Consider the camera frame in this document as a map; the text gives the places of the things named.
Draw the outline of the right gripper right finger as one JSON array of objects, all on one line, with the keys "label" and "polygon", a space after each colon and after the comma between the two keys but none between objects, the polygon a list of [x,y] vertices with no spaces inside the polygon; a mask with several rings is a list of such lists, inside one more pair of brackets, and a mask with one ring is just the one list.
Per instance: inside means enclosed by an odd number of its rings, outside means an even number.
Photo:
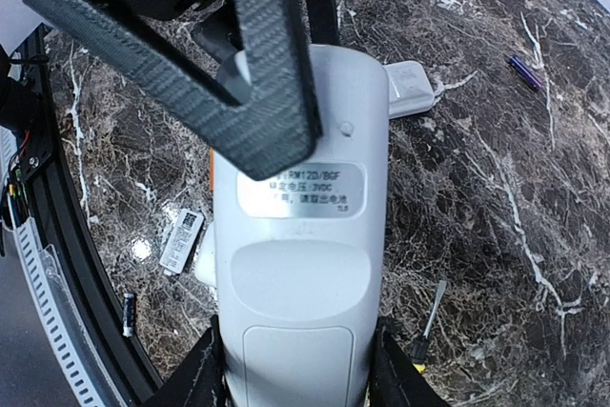
[{"label": "right gripper right finger", "polygon": [[385,325],[376,326],[369,376],[372,407],[449,407],[401,350]]}]

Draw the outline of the purple AAA battery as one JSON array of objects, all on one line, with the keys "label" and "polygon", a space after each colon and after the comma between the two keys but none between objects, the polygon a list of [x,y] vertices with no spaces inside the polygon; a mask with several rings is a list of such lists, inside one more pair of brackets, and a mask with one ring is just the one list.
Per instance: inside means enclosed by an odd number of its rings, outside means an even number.
[{"label": "purple AAA battery", "polygon": [[533,91],[542,89],[542,80],[516,55],[509,56],[507,63]]}]

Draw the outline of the orange AAA battery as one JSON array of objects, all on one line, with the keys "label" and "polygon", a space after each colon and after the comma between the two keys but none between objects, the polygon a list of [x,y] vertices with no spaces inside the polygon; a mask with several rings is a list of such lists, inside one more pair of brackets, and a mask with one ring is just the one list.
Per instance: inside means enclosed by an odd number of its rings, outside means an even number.
[{"label": "orange AAA battery", "polygon": [[209,187],[210,191],[214,192],[214,150],[209,151]]}]

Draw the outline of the white battery compartment cover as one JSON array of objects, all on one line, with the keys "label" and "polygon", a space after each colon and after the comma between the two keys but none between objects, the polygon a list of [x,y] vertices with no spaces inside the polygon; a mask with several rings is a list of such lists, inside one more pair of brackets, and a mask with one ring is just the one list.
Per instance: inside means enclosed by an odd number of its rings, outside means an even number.
[{"label": "white battery compartment cover", "polygon": [[182,209],[159,260],[164,275],[180,275],[204,223],[204,215]]}]

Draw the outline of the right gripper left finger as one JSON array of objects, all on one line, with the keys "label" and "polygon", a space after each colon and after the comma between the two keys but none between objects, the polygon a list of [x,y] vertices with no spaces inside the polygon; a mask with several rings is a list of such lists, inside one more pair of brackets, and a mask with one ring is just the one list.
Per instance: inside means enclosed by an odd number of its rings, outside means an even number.
[{"label": "right gripper left finger", "polygon": [[223,406],[224,350],[217,318],[144,407]]}]

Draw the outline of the white remote control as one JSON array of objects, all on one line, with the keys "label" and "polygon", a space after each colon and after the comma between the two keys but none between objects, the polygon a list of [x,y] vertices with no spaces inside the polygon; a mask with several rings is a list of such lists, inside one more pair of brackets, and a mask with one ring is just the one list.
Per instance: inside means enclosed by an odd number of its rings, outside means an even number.
[{"label": "white remote control", "polygon": [[207,286],[216,287],[214,223],[207,227],[197,250],[194,275]]},{"label": "white remote control", "polygon": [[305,162],[263,181],[213,159],[225,377],[235,406],[360,406],[376,329],[389,81],[373,57],[310,48],[323,127]]}]

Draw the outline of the small white battery cover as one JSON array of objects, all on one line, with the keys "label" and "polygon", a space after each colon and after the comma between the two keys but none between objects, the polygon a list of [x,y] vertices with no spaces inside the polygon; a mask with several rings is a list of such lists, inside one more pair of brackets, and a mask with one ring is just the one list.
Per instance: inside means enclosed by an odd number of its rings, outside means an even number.
[{"label": "small white battery cover", "polygon": [[417,61],[385,65],[389,82],[389,118],[417,115],[433,108],[435,93],[423,66]]}]

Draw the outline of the yellow handled screwdriver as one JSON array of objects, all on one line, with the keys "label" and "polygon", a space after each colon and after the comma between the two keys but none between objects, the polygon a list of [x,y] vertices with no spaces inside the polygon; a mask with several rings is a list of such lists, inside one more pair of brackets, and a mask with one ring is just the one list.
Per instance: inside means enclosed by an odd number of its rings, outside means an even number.
[{"label": "yellow handled screwdriver", "polygon": [[448,282],[441,279],[437,284],[434,302],[422,333],[414,340],[410,358],[416,370],[423,374],[426,371],[426,358],[430,346],[430,334],[439,309],[440,302],[447,290]]}]

